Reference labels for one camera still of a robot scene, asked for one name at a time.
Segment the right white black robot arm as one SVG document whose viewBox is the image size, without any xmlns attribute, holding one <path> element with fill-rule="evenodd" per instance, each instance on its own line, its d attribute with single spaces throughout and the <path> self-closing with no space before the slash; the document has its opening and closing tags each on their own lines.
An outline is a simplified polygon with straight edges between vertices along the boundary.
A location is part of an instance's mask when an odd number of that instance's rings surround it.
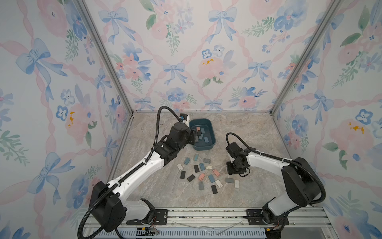
<svg viewBox="0 0 382 239">
<path fill-rule="evenodd" d="M 246 177 L 256 167 L 281 177 L 284 182 L 285 192 L 262 207 L 260 218 L 265 224 L 285 224 L 291 212 L 326 198 L 324 184 L 304 158 L 281 158 L 258 151 L 233 132 L 227 133 L 225 139 L 225 149 L 231 157 L 226 163 L 229 175 Z"/>
</svg>

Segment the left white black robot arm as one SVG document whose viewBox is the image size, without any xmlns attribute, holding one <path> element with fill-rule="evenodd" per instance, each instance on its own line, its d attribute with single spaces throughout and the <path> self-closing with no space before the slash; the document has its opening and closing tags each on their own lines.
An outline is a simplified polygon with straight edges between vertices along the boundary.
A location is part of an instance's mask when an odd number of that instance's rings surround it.
<svg viewBox="0 0 382 239">
<path fill-rule="evenodd" d="M 169 134 L 160 138 L 160 116 L 163 110 L 168 110 L 174 115 L 177 122 L 171 127 Z M 127 199 L 146 179 L 175 159 L 186 145 L 195 144 L 196 131 L 189 127 L 189 121 L 188 114 L 177 114 L 166 106 L 159 108 L 151 150 L 122 175 L 108 183 L 100 181 L 95 185 L 89 208 L 79 223 L 78 238 L 86 238 L 84 228 L 90 216 L 96 219 L 100 228 L 89 235 L 89 239 L 95 238 L 102 231 L 107 233 L 117 231 L 119 225 L 124 221 L 137 222 L 142 225 L 151 225 L 155 222 L 155 207 L 148 200 L 128 201 Z"/>
</svg>

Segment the dark teal storage box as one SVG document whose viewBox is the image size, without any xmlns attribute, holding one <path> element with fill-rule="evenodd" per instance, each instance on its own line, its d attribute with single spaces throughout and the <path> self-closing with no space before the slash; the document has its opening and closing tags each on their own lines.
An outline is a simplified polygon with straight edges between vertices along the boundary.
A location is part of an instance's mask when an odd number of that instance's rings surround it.
<svg viewBox="0 0 382 239">
<path fill-rule="evenodd" d="M 190 121 L 189 126 L 191 129 L 197 130 L 197 127 L 204 128 L 205 133 L 203 134 L 204 137 L 208 137 L 209 143 L 205 143 L 204 138 L 203 140 L 199 140 L 199 142 L 196 142 L 195 145 L 193 145 L 194 150 L 196 151 L 205 151 L 210 150 L 214 147 L 216 143 L 216 138 L 214 135 L 214 130 L 212 123 L 209 119 L 193 119 Z"/>
</svg>

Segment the teal eraser lower centre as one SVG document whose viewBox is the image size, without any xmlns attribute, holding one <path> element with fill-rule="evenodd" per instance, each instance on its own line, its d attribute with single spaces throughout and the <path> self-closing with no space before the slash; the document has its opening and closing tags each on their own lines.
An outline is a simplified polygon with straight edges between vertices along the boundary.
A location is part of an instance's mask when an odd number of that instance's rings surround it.
<svg viewBox="0 0 382 239">
<path fill-rule="evenodd" d="M 213 176 L 212 174 L 209 175 L 208 178 L 209 178 L 209 181 L 210 181 L 211 183 L 214 183 L 214 182 L 216 181 L 215 178 L 214 178 L 214 176 Z"/>
</svg>

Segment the black eraser bottom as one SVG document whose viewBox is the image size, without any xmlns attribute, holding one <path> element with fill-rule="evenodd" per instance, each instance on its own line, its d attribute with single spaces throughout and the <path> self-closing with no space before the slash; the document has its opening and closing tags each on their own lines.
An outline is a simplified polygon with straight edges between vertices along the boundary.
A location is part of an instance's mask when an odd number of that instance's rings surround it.
<svg viewBox="0 0 382 239">
<path fill-rule="evenodd" d="M 211 190 L 212 190 L 213 194 L 217 194 L 218 193 L 216 185 L 212 185 L 211 186 Z"/>
</svg>

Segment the black eraser tilted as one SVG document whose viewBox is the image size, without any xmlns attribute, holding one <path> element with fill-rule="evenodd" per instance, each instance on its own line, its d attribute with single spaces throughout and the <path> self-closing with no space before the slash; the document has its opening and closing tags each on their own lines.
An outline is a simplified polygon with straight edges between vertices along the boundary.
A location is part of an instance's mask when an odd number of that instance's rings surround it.
<svg viewBox="0 0 382 239">
<path fill-rule="evenodd" d="M 192 174 L 191 176 L 189 176 L 189 177 L 187 178 L 187 180 L 188 180 L 188 182 L 192 182 L 195 178 L 196 178 L 195 175 Z"/>
</svg>

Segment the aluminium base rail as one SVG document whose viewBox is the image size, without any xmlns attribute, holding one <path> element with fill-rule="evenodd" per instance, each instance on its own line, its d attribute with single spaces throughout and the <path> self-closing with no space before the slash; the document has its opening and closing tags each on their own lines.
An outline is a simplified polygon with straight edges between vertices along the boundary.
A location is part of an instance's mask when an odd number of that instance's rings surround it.
<svg viewBox="0 0 382 239">
<path fill-rule="evenodd" d="M 301 208 L 267 225 L 259 208 L 158 208 L 152 221 L 119 220 L 98 239 L 337 239 L 321 207 Z"/>
</svg>

